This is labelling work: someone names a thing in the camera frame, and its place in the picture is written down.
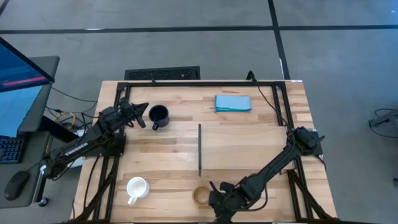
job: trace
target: black keyboard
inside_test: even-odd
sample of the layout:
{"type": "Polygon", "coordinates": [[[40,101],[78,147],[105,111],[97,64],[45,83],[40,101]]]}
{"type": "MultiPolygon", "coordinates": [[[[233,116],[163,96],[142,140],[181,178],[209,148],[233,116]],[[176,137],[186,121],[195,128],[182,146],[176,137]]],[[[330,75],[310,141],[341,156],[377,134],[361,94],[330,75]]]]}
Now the black keyboard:
{"type": "Polygon", "coordinates": [[[199,66],[126,70],[125,80],[199,80],[199,66]]]}
{"type": "Polygon", "coordinates": [[[8,138],[0,136],[0,164],[20,163],[25,146],[25,136],[8,138]]]}

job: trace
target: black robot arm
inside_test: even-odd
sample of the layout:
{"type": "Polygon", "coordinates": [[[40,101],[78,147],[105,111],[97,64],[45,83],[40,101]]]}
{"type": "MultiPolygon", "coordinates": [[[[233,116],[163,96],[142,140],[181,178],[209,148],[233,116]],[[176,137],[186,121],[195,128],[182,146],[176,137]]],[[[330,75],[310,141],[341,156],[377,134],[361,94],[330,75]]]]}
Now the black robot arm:
{"type": "Polygon", "coordinates": [[[145,127],[142,114],[148,103],[139,105],[121,101],[119,106],[108,107],[99,113],[97,122],[80,138],[67,143],[59,149],[52,150],[40,162],[40,172],[48,179],[59,176],[67,165],[75,159],[86,155],[99,147],[113,150],[118,147],[119,141],[115,131],[123,126],[133,127],[132,121],[137,121],[140,127],[145,127]]]}
{"type": "Polygon", "coordinates": [[[317,139],[304,127],[287,133],[288,143],[283,151],[258,173],[244,177],[236,185],[222,182],[220,192],[210,182],[209,205],[216,214],[215,223],[230,224],[236,212],[248,211],[261,197],[268,181],[298,156],[313,154],[321,139],[317,139]]]}

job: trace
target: wooden bowl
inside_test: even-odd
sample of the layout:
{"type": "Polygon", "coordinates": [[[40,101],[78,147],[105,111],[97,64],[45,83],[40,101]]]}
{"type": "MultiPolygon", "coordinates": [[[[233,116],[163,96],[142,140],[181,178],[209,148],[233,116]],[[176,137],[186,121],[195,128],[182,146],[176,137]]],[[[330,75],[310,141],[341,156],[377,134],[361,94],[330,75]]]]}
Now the wooden bowl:
{"type": "Polygon", "coordinates": [[[211,189],[207,185],[199,185],[192,191],[192,200],[198,206],[208,206],[211,189]]]}

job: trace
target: concrete floor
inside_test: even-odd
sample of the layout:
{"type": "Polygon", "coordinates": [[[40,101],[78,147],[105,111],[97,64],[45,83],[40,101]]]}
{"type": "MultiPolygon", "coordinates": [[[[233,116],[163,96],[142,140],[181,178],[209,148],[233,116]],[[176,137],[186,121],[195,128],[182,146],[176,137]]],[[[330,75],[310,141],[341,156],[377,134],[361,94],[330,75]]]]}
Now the concrete floor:
{"type": "MultiPolygon", "coordinates": [[[[281,26],[398,24],[387,0],[275,0],[281,26]]],[[[0,30],[271,25],[265,0],[11,0],[0,30]]],[[[323,143],[328,178],[343,220],[397,223],[397,139],[373,134],[378,108],[398,108],[398,30],[281,32],[291,79],[303,80],[323,143]]],[[[273,31],[2,35],[29,57],[59,55],[54,86],[96,99],[103,80],[130,68],[199,65],[202,79],[281,79],[273,31]]],[[[48,106],[91,105],[51,92],[48,106]]],[[[46,186],[45,208],[0,210],[1,223],[67,220],[79,168],[46,186]]]]}

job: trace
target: black mug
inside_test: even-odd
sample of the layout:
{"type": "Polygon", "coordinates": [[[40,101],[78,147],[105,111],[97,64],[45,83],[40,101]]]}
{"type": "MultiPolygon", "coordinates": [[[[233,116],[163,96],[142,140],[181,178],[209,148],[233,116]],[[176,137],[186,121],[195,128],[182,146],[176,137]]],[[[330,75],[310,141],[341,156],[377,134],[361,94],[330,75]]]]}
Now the black mug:
{"type": "Polygon", "coordinates": [[[152,130],[156,131],[158,128],[166,127],[169,123],[169,111],[163,105],[156,105],[150,109],[149,119],[154,122],[152,130]]]}

